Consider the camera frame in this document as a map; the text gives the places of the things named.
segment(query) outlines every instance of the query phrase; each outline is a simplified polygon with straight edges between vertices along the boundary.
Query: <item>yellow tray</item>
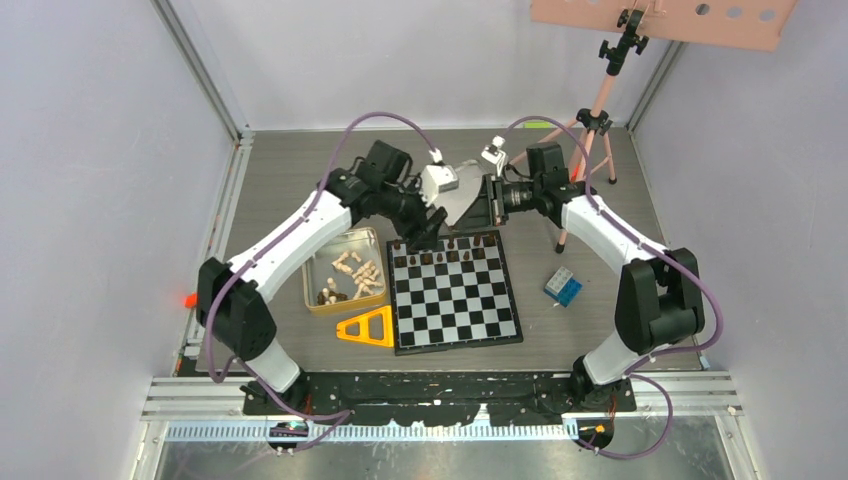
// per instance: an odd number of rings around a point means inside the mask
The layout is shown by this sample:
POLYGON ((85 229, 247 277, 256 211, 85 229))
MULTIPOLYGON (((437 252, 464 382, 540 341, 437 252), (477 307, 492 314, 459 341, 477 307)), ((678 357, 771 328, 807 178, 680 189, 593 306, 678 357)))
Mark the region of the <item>yellow tray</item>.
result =
MULTIPOLYGON (((359 268, 358 265, 360 265, 353 258, 345 260, 345 264, 354 270, 359 268)), ((303 264, 303 300, 306 308, 313 315, 333 315, 382 305, 388 298, 385 275, 386 266, 383 264, 377 232, 370 227, 348 230, 321 247, 303 264), (377 268, 380 269, 380 277, 377 280, 384 286, 372 288, 373 295, 356 300, 318 305, 318 293, 327 287, 327 279, 330 277, 336 282, 336 291, 347 294, 349 298, 353 298, 356 293, 357 286, 353 283, 353 278, 350 275, 337 272, 332 266, 332 262, 336 261, 346 250, 359 254, 363 264, 368 260, 373 260, 377 268)))

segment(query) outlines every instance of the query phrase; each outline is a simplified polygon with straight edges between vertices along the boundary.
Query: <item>white wall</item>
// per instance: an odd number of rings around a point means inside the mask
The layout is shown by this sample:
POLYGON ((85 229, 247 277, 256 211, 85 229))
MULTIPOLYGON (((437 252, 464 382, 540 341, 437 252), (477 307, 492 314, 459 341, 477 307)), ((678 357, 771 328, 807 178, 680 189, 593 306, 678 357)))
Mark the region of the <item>white wall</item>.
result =
POLYGON ((126 478, 231 144, 148 1, 0 7, 0 477, 126 478))
MULTIPOLYGON (((601 41, 618 39, 531 23, 530 0, 178 3, 185 16, 193 7, 195 38, 211 44, 212 63, 259 130, 344 128, 372 110, 427 127, 528 114, 565 121, 591 106, 607 65, 601 41)), ((666 47, 653 40, 642 57, 631 54, 607 105, 615 121, 630 117, 666 47)))
POLYGON ((699 257, 771 478, 848 456, 848 4, 799 2, 775 54, 690 45, 637 139, 666 238, 699 257))

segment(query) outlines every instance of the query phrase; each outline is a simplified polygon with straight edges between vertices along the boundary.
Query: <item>floor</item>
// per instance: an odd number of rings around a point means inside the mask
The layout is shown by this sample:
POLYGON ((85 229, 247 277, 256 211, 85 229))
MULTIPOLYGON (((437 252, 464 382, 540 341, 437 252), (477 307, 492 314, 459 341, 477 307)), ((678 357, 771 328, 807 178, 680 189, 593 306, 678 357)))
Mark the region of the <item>floor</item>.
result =
MULTIPOLYGON (((431 132, 448 163, 477 158, 482 146, 497 133, 495 130, 431 132)), ((514 156, 545 133, 537 129, 516 130, 507 138, 506 149, 514 156)), ((593 177, 594 185, 616 213, 648 237, 661 241, 630 137, 620 128, 610 130, 609 135, 619 181, 609 185, 603 169, 593 177)), ((303 203, 315 188, 339 138, 337 132, 256 135, 227 258, 251 247, 303 203)), ((340 165, 349 166, 376 139, 409 152, 418 162, 415 168, 429 159, 425 144, 414 132, 364 131, 351 136, 342 150, 340 165)), ((603 158, 600 147, 601 144, 592 152, 593 164, 603 158)), ((357 225, 361 226, 374 227, 381 240, 396 238, 385 219, 371 218, 357 225)), ((613 331, 616 275, 576 237, 569 237, 562 255, 554 253, 559 230, 534 212, 513 215, 510 223, 501 228, 501 235, 524 332, 523 343, 396 357, 392 349, 341 341, 335 336, 336 323, 353 314, 312 316, 304 305, 303 279, 299 274, 289 278, 271 302, 271 313, 278 326, 277 338, 307 371, 570 369, 575 359, 597 347, 613 331), (554 305, 542 291, 561 265, 574 272, 584 285, 568 308, 554 305)), ((215 353, 219 363, 228 356, 221 345, 215 353)), ((205 370, 204 355, 200 355, 197 366, 205 370)), ((700 364, 695 354, 686 354, 661 357, 652 367, 700 369, 700 364)))

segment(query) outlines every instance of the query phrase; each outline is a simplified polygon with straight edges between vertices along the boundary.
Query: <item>chessboard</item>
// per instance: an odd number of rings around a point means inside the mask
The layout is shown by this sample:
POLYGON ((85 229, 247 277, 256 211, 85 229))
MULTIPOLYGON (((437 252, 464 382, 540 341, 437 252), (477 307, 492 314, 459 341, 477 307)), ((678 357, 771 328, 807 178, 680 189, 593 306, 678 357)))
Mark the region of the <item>chessboard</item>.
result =
POLYGON ((499 232, 442 237, 426 252, 386 248, 395 355, 523 341, 499 232))

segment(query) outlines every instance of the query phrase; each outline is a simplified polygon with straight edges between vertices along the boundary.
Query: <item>pink tripod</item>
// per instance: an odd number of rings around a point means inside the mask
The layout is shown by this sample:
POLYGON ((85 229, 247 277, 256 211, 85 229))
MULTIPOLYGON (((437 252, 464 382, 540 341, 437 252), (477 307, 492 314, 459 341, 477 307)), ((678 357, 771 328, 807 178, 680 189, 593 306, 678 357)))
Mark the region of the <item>pink tripod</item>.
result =
MULTIPOLYGON (((612 160, 612 147, 610 146, 609 136, 606 134, 607 130, 609 130, 612 125, 612 121, 609 120, 609 115, 606 111, 604 111, 604 105, 607 102, 610 91, 612 91, 612 86, 615 83, 615 77, 618 76, 621 72, 621 67, 624 66, 624 60, 627 53, 630 51, 630 48, 636 47, 636 54, 641 55, 645 46, 648 44, 648 37, 636 34, 636 29, 639 27, 641 21, 642 12, 638 10, 634 10, 632 14, 627 10, 621 13, 621 16, 618 19, 618 26, 620 28, 626 25, 626 27, 618 41, 618 45, 614 48, 610 48, 609 43, 606 40, 604 40, 601 44, 600 57, 602 59, 608 59, 609 66, 607 67, 607 75, 601 83, 601 89, 598 92, 598 96, 595 97, 595 103, 592 104, 591 109, 583 108, 578 111, 577 116, 564 125, 566 128, 571 128, 577 125, 578 122, 583 124, 584 130, 580 134, 580 142, 586 146, 586 151, 589 153, 592 152, 592 144, 595 141, 595 137, 597 135, 601 136, 604 140, 606 156, 600 163, 592 168, 588 175, 595 173, 604 165, 608 165, 610 171, 609 183, 612 185, 615 185, 618 179, 615 176, 615 164, 612 160)), ((560 134, 562 134, 562 130, 557 128, 543 137, 540 142, 550 142, 560 134)), ((523 161, 525 158, 527 158, 527 154, 522 153, 512 159, 510 163, 515 165, 523 161)), ((568 162, 568 169, 572 172, 572 182, 583 180, 586 177, 586 159, 583 158, 580 148, 574 148, 574 153, 571 155, 571 160, 568 162)), ((563 250, 565 250, 565 239, 567 236, 568 234, 565 230, 560 233, 559 241, 556 246, 557 253, 562 253, 563 250)))

